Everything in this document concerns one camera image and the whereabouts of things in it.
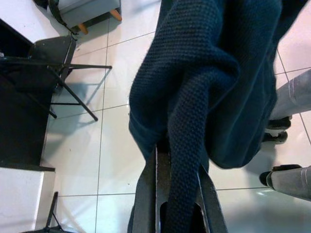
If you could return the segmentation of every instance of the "person's foot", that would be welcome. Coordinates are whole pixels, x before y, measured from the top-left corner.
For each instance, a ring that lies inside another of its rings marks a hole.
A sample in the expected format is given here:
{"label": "person's foot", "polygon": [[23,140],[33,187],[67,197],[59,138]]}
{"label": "person's foot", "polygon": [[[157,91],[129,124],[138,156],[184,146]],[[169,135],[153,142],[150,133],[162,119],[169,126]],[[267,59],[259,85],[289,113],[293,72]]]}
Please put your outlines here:
{"label": "person's foot", "polygon": [[269,120],[266,129],[269,130],[286,130],[291,126],[292,116],[287,116],[279,120]]}
{"label": "person's foot", "polygon": [[280,132],[277,136],[272,136],[270,133],[265,133],[262,142],[274,142],[283,144],[286,142],[288,135],[286,131]]}

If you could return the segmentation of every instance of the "gray trousers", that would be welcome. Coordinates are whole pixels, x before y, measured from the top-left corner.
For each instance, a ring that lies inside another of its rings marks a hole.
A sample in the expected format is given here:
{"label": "gray trousers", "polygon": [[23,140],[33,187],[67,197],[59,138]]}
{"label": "gray trousers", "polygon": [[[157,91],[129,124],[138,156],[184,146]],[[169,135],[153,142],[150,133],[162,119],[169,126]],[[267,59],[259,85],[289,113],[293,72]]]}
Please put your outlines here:
{"label": "gray trousers", "polygon": [[[311,69],[290,80],[277,91],[270,119],[282,119],[311,110]],[[271,172],[268,186],[297,198],[311,200],[311,166]]]}
{"label": "gray trousers", "polygon": [[276,93],[271,120],[311,110],[311,69],[284,84]]}

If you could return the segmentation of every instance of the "sweater sleeve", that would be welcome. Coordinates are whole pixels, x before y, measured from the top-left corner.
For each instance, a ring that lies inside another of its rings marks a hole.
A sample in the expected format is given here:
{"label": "sweater sleeve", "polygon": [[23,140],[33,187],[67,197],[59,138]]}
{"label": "sweater sleeve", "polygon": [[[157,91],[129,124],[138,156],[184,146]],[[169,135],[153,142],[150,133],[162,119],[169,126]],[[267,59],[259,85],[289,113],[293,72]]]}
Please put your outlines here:
{"label": "sweater sleeve", "polygon": [[234,86],[239,73],[237,61],[217,46],[223,22],[219,2],[173,1],[158,23],[130,93],[130,131],[145,158],[169,134],[167,233],[187,232],[190,226],[207,114]]}

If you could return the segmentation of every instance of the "knitted fabric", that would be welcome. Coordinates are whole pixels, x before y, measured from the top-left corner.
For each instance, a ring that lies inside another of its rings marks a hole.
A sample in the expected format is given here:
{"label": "knitted fabric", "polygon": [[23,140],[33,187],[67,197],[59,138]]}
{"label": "knitted fabric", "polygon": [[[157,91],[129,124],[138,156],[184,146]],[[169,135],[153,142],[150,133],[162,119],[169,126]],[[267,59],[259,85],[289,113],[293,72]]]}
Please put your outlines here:
{"label": "knitted fabric", "polygon": [[129,128],[145,159],[169,136],[166,233],[189,231],[202,159],[241,167],[258,152],[276,101],[276,47],[305,2],[162,1]]}

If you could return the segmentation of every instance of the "floor tile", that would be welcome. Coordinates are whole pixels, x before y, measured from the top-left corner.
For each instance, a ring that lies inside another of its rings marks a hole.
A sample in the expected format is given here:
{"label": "floor tile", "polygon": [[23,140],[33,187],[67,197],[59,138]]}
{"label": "floor tile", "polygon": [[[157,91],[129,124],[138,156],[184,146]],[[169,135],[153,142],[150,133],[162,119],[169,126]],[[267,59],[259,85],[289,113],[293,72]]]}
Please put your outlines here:
{"label": "floor tile", "polygon": [[96,233],[125,233],[135,195],[98,196]]}
{"label": "floor tile", "polygon": [[229,233],[308,233],[311,202],[270,189],[218,191]]}
{"label": "floor tile", "polygon": [[97,194],[102,112],[50,122],[42,165],[56,168],[54,190],[60,195]]}
{"label": "floor tile", "polygon": [[154,33],[108,47],[107,64],[113,68],[106,76],[104,108],[128,103],[132,82],[153,37]]}
{"label": "floor tile", "polygon": [[280,56],[279,56],[278,52],[276,52],[276,58],[274,60],[273,67],[274,67],[274,73],[275,74],[280,74],[280,73],[284,73],[285,72],[284,68],[283,68],[283,65],[281,63]]}
{"label": "floor tile", "polygon": [[[105,65],[106,49],[88,53],[72,60],[73,64]],[[103,109],[105,69],[77,69],[66,78],[66,84],[90,108],[91,111]],[[54,102],[77,103],[72,95],[62,89],[54,95]],[[86,113],[81,105],[53,105],[57,117],[68,117]]]}
{"label": "floor tile", "polygon": [[88,34],[78,35],[74,57],[107,47],[108,19],[88,27]]}
{"label": "floor tile", "polygon": [[128,130],[129,107],[104,110],[99,194],[135,193],[144,159]]}
{"label": "floor tile", "polygon": [[121,0],[122,22],[110,18],[108,45],[156,30],[160,0]]}
{"label": "floor tile", "polygon": [[94,233],[96,203],[96,196],[59,197],[56,217],[65,231]]}
{"label": "floor tile", "polygon": [[[276,76],[277,87],[287,82],[285,74]],[[288,139],[284,144],[262,143],[261,150],[243,168],[221,169],[210,163],[209,175],[217,189],[262,187],[259,175],[273,166],[283,164],[311,164],[311,146],[300,115],[293,115],[292,126],[287,130]]]}
{"label": "floor tile", "polygon": [[278,52],[286,71],[311,67],[311,1],[281,39]]}
{"label": "floor tile", "polygon": [[[287,73],[287,77],[289,80],[291,80],[291,79],[297,77],[298,75],[306,72],[307,70],[309,70],[309,69],[302,69],[302,70],[289,72],[289,73]],[[306,130],[307,130],[309,137],[310,137],[311,136],[311,111],[303,112],[303,113],[301,113],[301,116],[302,116],[302,119],[303,119],[304,124],[306,126]]]}

